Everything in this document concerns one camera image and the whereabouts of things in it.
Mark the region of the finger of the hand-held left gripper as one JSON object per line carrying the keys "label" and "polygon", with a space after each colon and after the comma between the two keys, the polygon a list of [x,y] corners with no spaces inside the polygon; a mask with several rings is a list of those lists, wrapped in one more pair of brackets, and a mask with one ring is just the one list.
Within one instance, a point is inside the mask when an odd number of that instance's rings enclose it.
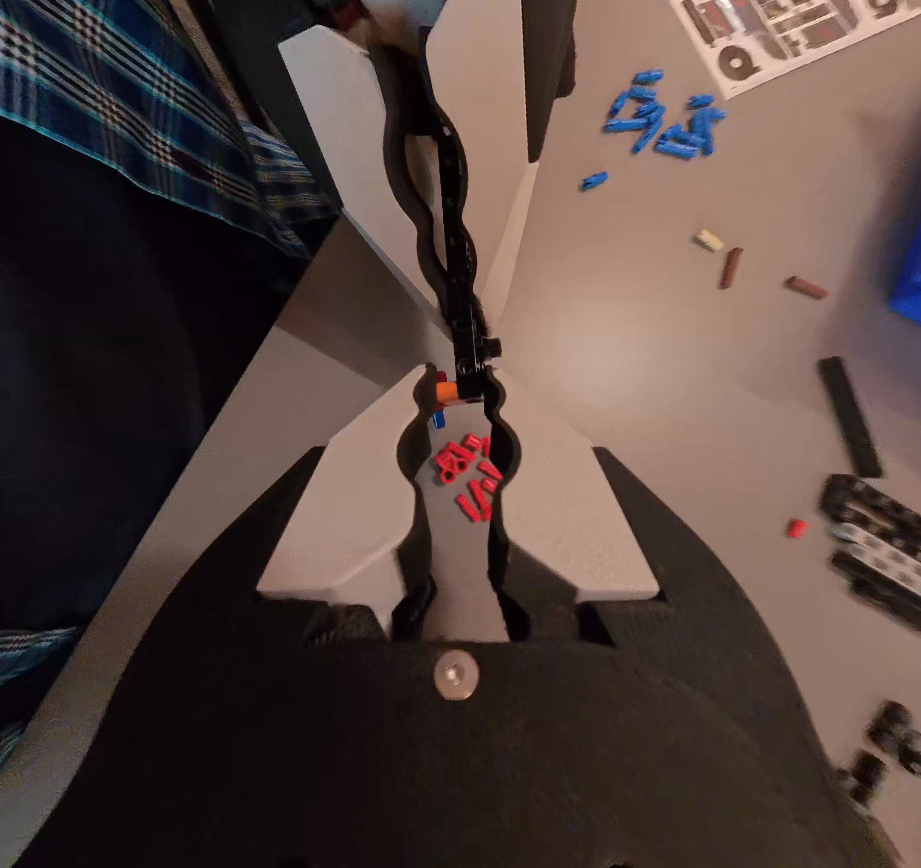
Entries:
{"label": "finger of the hand-held left gripper", "polygon": [[449,339],[438,296],[445,246],[422,46],[410,54],[372,39],[364,48],[316,25],[278,48],[342,213]]}
{"label": "finger of the hand-held left gripper", "polygon": [[508,302],[538,164],[529,161],[521,0],[446,0],[425,42],[435,101],[464,152],[464,227],[489,325]]}

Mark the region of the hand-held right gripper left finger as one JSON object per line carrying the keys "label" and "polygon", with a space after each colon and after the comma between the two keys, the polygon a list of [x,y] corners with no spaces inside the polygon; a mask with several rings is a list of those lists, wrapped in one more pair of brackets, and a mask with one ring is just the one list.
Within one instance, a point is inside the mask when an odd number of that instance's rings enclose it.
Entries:
{"label": "hand-held right gripper left finger", "polygon": [[429,459],[434,367],[409,371],[328,442],[258,582],[262,598],[369,609],[389,637],[429,586],[416,481]]}

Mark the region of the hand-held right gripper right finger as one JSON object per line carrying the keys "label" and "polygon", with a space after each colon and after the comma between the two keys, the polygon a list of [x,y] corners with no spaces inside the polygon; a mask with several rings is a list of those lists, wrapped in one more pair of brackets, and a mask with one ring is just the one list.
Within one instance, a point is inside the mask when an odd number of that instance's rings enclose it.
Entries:
{"label": "hand-held right gripper right finger", "polygon": [[590,440],[504,370],[488,370],[488,579],[508,638],[578,637],[586,604],[661,591]]}

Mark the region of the black lego beam assembly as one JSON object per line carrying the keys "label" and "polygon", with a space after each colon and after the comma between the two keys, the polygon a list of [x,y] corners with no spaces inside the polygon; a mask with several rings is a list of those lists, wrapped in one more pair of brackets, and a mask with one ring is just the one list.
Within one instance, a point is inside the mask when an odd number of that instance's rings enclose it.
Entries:
{"label": "black lego beam assembly", "polygon": [[502,354],[501,342],[490,332],[483,306],[474,289],[478,259],[471,233],[464,222],[469,171],[460,134],[442,104],[437,101],[426,51],[432,28],[420,31],[420,70],[425,102],[431,115],[436,143],[442,204],[442,235],[445,264],[438,294],[442,316],[450,335],[454,380],[460,402],[480,402],[493,422],[500,391],[493,362]]}

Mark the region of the pile of red lego bushes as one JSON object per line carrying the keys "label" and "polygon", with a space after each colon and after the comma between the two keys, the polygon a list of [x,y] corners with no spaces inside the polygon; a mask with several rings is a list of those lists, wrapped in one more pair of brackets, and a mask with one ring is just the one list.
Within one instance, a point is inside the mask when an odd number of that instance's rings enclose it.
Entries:
{"label": "pile of red lego bushes", "polygon": [[492,521],[493,498],[503,474],[492,462],[491,437],[468,433],[448,441],[432,457],[436,482],[446,488],[464,518],[472,524]]}

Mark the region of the pile of blue lego pins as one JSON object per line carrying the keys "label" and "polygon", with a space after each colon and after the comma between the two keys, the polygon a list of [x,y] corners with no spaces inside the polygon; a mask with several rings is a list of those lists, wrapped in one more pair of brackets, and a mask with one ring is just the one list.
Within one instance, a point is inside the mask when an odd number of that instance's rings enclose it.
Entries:
{"label": "pile of blue lego pins", "polygon": [[630,152],[634,156],[651,149],[684,162],[710,157],[716,149],[715,129],[728,118],[728,111],[716,105],[712,94],[692,94],[685,104],[684,118],[668,124],[668,109],[659,98],[664,74],[661,68],[634,74],[628,89],[612,102],[602,133],[633,134]]}

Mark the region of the lego sticker sheet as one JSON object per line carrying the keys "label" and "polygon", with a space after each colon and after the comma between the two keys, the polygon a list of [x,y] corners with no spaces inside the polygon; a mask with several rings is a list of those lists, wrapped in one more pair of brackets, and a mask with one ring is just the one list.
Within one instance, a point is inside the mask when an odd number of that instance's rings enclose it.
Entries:
{"label": "lego sticker sheet", "polygon": [[919,17],[916,0],[667,0],[731,100]]}

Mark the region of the long black lego beam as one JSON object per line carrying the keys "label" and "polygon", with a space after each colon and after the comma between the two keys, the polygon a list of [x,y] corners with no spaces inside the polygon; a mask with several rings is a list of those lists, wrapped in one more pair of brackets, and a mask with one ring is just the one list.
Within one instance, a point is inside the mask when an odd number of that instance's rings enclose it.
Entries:
{"label": "long black lego beam", "polygon": [[844,360],[826,357],[818,361],[817,369],[853,471],[862,479],[883,478],[881,460]]}

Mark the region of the light grey lego liftarm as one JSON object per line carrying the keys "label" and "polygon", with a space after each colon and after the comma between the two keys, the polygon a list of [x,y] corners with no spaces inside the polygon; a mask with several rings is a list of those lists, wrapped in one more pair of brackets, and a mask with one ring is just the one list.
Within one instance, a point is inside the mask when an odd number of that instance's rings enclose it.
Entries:
{"label": "light grey lego liftarm", "polygon": [[838,523],[831,526],[833,536],[868,550],[882,561],[900,565],[912,575],[920,575],[919,548],[909,542],[886,534],[878,536],[856,524]]}

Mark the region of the pile of black lego pins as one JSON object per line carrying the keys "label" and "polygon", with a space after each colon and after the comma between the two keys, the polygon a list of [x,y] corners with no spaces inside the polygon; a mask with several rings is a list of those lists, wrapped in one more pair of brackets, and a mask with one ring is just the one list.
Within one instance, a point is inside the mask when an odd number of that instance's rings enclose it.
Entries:
{"label": "pile of black lego pins", "polygon": [[920,776],[920,734],[911,711],[897,701],[884,701],[865,731],[869,749],[858,749],[850,764],[837,772],[849,801],[869,812],[892,767]]}

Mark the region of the person in plaid shirt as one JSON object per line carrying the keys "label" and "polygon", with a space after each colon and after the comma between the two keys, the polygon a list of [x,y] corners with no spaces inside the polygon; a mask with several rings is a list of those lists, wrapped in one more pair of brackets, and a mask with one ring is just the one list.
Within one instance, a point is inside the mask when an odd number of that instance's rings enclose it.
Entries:
{"label": "person in plaid shirt", "polygon": [[[335,219],[290,146],[236,113],[169,0],[1,0],[1,25],[2,120],[297,258],[295,225]],[[2,764],[93,617],[2,630]]]}

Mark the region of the blue plastic bin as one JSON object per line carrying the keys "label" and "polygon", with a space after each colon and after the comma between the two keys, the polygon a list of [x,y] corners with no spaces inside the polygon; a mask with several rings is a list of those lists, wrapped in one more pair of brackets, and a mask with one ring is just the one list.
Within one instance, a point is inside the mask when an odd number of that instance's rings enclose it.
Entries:
{"label": "blue plastic bin", "polygon": [[886,305],[898,317],[920,327],[920,187],[907,206],[896,235],[897,255]]}

